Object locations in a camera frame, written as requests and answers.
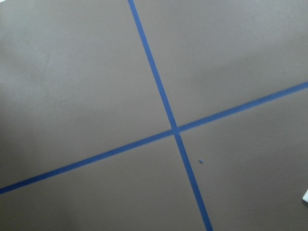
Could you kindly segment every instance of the gray floor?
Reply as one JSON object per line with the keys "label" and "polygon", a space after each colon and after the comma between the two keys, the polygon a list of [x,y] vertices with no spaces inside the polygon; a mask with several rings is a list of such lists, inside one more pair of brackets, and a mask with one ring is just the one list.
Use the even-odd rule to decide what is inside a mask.
{"label": "gray floor", "polygon": [[[178,125],[308,81],[305,0],[135,4]],[[126,0],[0,3],[0,63],[0,188],[170,130]],[[181,133],[213,230],[308,230],[307,98]],[[205,226],[169,136],[0,194],[0,230]]]}

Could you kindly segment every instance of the blue tape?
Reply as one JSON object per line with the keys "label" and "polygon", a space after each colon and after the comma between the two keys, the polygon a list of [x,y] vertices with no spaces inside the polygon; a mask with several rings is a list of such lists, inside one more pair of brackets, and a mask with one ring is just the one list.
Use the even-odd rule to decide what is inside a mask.
{"label": "blue tape", "polygon": [[182,131],[185,131],[185,130],[189,130],[189,129],[198,127],[200,125],[204,125],[204,124],[210,123],[212,121],[222,119],[222,118],[227,117],[227,116],[231,116],[235,113],[245,111],[247,109],[250,109],[250,108],[259,106],[261,104],[276,100],[278,98],[296,93],[296,92],[304,90],[306,88],[308,88],[308,82],[298,84],[296,86],[281,90],[281,91],[276,92],[274,94],[271,94],[271,95],[268,95],[268,96],[265,96],[265,97],[262,97],[262,98],[259,98],[259,99],[256,99],[256,100],[252,100],[248,103],[244,103],[244,104],[241,104],[239,106],[227,109],[225,111],[218,112],[216,114],[213,114],[213,115],[204,117],[202,119],[198,119],[196,121],[193,121],[191,123],[182,125],[182,126],[179,127],[179,131],[182,132]]}
{"label": "blue tape", "polygon": [[156,82],[156,85],[157,85],[160,97],[161,97],[161,99],[163,101],[163,104],[164,104],[164,107],[165,107],[165,111],[166,111],[166,114],[168,116],[168,119],[169,119],[169,122],[170,122],[170,125],[171,125],[171,128],[172,128],[172,131],[173,131],[173,134],[174,134],[174,138],[175,138],[176,143],[178,145],[178,148],[179,148],[179,151],[180,151],[180,155],[182,157],[182,160],[183,160],[183,163],[184,163],[187,175],[188,175],[188,179],[189,179],[190,184],[192,186],[192,189],[193,189],[192,191],[193,191],[194,196],[196,198],[196,201],[197,201],[197,204],[198,204],[198,207],[199,207],[199,210],[200,210],[203,222],[205,224],[205,227],[206,227],[207,231],[212,231],[213,228],[212,228],[210,219],[208,217],[208,214],[207,214],[207,211],[206,211],[206,208],[205,208],[205,204],[204,204],[203,199],[201,197],[197,181],[196,181],[196,179],[194,177],[192,166],[191,166],[191,164],[189,162],[189,159],[188,159],[188,156],[187,156],[187,153],[186,153],[186,150],[185,150],[182,138],[180,136],[180,133],[179,133],[179,130],[178,130],[178,126],[177,126],[175,118],[173,116],[173,113],[172,113],[172,110],[171,110],[171,106],[169,104],[169,101],[168,101],[168,98],[167,98],[167,95],[166,95],[163,83],[162,83],[161,78],[159,76],[159,73],[158,73],[158,70],[157,70],[154,58],[152,56],[152,52],[151,52],[149,43],[148,43],[148,41],[146,39],[144,30],[142,28],[142,24],[141,24],[140,18],[138,16],[138,12],[137,12],[136,6],[135,6],[133,0],[128,0],[128,3],[129,3],[129,6],[130,6],[132,15],[134,17],[134,20],[135,20],[137,30],[139,32],[140,39],[141,39],[141,42],[142,42],[143,47],[144,47],[144,51],[145,51],[146,56],[148,58],[149,65],[151,67],[151,70],[152,70],[152,73],[153,73],[153,76],[154,76],[154,79],[155,79],[155,82]]}
{"label": "blue tape", "polygon": [[170,125],[171,125],[172,129],[174,129],[174,128],[177,127],[177,124],[175,122],[175,119],[174,119],[174,116],[173,116],[173,113],[172,113],[172,110],[171,110],[171,107],[170,107],[170,104],[169,104],[169,101],[168,101],[168,98],[167,98],[167,95],[166,95],[166,92],[165,92],[165,89],[164,89],[164,86],[163,86],[163,83],[162,83],[162,80],[160,79],[158,70],[156,68],[156,64],[155,64],[154,58],[152,56],[152,52],[150,50],[148,40],[146,39],[144,30],[142,28],[141,21],[140,21],[140,18],[138,16],[138,13],[137,13],[137,9],[135,7],[134,1],[128,0],[128,3],[129,3],[129,6],[130,6],[132,15],[134,17],[134,20],[135,20],[137,30],[139,32],[139,36],[140,36],[140,39],[142,41],[142,45],[143,45],[146,57],[148,58],[148,61],[149,61],[149,64],[150,64],[150,67],[151,67],[151,70],[152,70],[152,73],[153,73],[153,76],[154,76],[154,79],[155,79],[155,82],[156,82],[156,85],[157,85],[157,88],[158,88],[158,91],[159,91],[159,94],[160,94],[160,97],[163,101],[165,111],[167,113]]}
{"label": "blue tape", "polygon": [[88,165],[88,164],[91,164],[91,163],[94,163],[94,162],[97,162],[99,160],[106,159],[106,158],[111,157],[113,155],[116,155],[116,154],[119,154],[119,153],[122,153],[122,152],[125,152],[125,151],[128,151],[128,150],[137,148],[137,147],[145,145],[145,144],[149,144],[151,142],[160,140],[162,138],[165,138],[165,137],[168,137],[168,136],[171,136],[171,135],[173,135],[173,132],[171,130],[164,131],[162,133],[159,133],[159,134],[147,137],[145,139],[124,145],[122,147],[107,151],[105,153],[98,154],[96,156],[78,161],[76,163],[73,163],[73,164],[52,170],[50,172],[46,172],[46,173],[40,174],[38,176],[20,181],[18,183],[6,186],[6,187],[0,189],[0,194],[3,194],[3,193],[6,193],[6,192],[9,192],[9,191],[24,187],[24,186],[29,185],[29,184],[33,184],[35,182],[38,182],[38,181],[41,181],[41,180],[44,180],[44,179],[47,179],[47,178],[50,178],[50,177],[54,177],[56,175],[71,171],[73,169],[76,169],[76,168],[79,168],[79,167],[82,167],[82,166],[85,166],[85,165]]}

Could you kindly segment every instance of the white object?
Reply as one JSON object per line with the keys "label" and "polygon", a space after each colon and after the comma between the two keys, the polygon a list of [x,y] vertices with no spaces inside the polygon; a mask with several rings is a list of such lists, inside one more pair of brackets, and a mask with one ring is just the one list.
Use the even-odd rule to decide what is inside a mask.
{"label": "white object", "polygon": [[306,201],[308,203],[308,190],[305,193],[305,195],[303,196],[303,201]]}

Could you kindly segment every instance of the floor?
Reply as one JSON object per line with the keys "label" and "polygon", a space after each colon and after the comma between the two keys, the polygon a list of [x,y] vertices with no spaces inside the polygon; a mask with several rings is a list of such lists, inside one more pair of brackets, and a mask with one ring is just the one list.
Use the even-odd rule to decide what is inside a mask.
{"label": "floor", "polygon": [[0,3],[0,230],[306,231],[307,11]]}

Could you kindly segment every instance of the gray surface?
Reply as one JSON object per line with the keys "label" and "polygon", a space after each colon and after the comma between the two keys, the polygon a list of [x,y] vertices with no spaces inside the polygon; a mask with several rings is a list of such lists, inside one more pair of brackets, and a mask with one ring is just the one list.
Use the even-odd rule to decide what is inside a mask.
{"label": "gray surface", "polygon": [[204,230],[172,137],[0,195],[0,230]]}
{"label": "gray surface", "polygon": [[308,229],[307,98],[306,90],[182,133],[215,231]]}
{"label": "gray surface", "polygon": [[136,0],[179,125],[308,80],[308,1]]}
{"label": "gray surface", "polygon": [[0,6],[0,187],[170,128],[127,1]]}

